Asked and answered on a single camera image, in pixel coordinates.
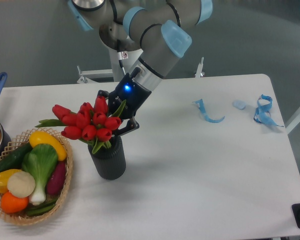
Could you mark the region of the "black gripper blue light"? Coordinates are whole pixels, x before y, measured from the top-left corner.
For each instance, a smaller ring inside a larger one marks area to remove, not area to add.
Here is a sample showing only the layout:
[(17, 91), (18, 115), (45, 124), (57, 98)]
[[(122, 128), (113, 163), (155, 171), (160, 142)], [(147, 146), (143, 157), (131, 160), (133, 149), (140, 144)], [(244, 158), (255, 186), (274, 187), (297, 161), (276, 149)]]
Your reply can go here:
[(134, 116), (152, 92), (134, 81), (136, 76), (136, 72), (127, 73), (114, 91), (109, 93), (106, 90), (99, 90), (97, 93), (98, 97), (108, 98), (108, 110), (111, 114), (119, 108), (122, 101), (126, 100), (125, 108), (120, 114), (121, 123), (126, 121), (126, 126), (114, 130), (112, 137), (123, 136), (140, 128)]

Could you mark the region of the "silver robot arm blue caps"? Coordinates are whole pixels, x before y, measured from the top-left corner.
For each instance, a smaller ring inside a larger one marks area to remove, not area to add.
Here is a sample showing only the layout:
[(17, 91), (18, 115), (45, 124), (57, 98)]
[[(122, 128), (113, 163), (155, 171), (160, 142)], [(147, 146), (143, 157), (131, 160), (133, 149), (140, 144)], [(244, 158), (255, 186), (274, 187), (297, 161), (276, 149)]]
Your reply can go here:
[(153, 11), (137, 0), (69, 0), (67, 5), (83, 29), (109, 26), (118, 51), (123, 51), (124, 40), (142, 50), (134, 64), (124, 68), (125, 75), (114, 91), (98, 92), (108, 99), (111, 115), (125, 102), (120, 118), (127, 124), (115, 130), (115, 136), (139, 128), (137, 110), (192, 44), (186, 29), (207, 20), (213, 12), (210, 0), (168, 0)]

